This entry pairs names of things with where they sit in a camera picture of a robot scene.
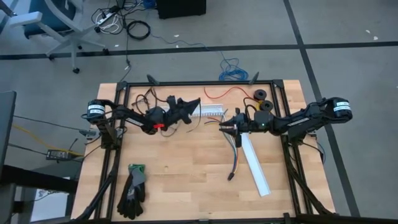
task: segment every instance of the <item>work glove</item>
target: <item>work glove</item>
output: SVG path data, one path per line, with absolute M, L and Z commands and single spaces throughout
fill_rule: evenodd
M 118 204 L 118 213 L 133 220 L 144 211 L 140 202 L 145 200 L 145 165 L 129 165 L 129 177 Z

